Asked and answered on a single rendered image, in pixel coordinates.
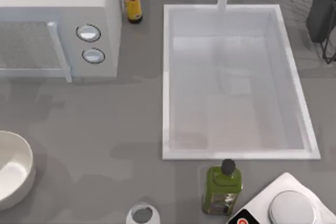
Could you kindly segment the white sink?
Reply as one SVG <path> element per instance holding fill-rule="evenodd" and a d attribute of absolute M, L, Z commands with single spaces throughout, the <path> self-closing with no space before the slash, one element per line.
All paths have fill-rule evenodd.
<path fill-rule="evenodd" d="M 163 14 L 163 159 L 320 159 L 279 5 Z"/>

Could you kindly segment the round microwave knob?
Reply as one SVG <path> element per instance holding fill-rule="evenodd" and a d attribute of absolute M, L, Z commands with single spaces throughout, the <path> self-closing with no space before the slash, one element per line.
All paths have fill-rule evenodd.
<path fill-rule="evenodd" d="M 90 64 L 100 64 L 105 60 L 105 54 L 98 48 L 86 49 L 82 52 L 82 58 Z"/>
<path fill-rule="evenodd" d="M 85 24 L 76 28 L 76 35 L 85 42 L 95 42 L 101 37 L 101 31 L 92 24 Z"/>

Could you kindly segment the pale microwave oven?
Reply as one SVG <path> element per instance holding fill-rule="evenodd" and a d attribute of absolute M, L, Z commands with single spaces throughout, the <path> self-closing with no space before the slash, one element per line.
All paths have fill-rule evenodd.
<path fill-rule="evenodd" d="M 71 66 L 72 81 L 80 78 L 115 78 L 121 41 L 121 0 L 0 0 L 0 21 L 56 22 L 66 57 Z M 76 28 L 92 24 L 101 37 L 85 42 Z M 82 58 L 86 49 L 98 48 L 105 54 L 100 64 Z"/>

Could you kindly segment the green square bottle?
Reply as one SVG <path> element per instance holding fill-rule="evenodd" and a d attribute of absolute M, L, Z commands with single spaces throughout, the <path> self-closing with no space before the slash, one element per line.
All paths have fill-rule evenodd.
<path fill-rule="evenodd" d="M 211 166 L 206 173 L 202 197 L 202 211 L 208 215 L 229 216 L 242 191 L 242 175 L 235 161 L 225 159 L 219 166 Z"/>

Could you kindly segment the white cup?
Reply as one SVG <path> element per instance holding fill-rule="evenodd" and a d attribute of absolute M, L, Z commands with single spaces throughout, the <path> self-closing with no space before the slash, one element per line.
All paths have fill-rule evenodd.
<path fill-rule="evenodd" d="M 139 202 L 129 210 L 125 224 L 161 224 L 161 218 L 155 207 Z"/>

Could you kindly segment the microwave oven door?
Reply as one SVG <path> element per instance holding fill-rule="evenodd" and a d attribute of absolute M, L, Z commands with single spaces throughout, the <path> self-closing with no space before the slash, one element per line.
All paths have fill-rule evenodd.
<path fill-rule="evenodd" d="M 72 82 L 58 24 L 0 21 L 0 78 L 65 78 Z"/>

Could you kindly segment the white kitchen scale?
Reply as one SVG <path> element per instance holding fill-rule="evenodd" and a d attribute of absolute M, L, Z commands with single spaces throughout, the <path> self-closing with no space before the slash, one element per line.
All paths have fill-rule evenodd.
<path fill-rule="evenodd" d="M 336 224 L 336 215 L 290 173 L 283 173 L 225 224 Z"/>

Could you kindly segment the white bowl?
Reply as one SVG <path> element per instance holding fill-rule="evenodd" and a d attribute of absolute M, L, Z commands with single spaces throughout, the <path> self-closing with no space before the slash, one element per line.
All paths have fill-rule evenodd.
<path fill-rule="evenodd" d="M 0 131 L 0 211 L 20 203 L 32 189 L 35 176 L 30 144 L 19 134 Z"/>

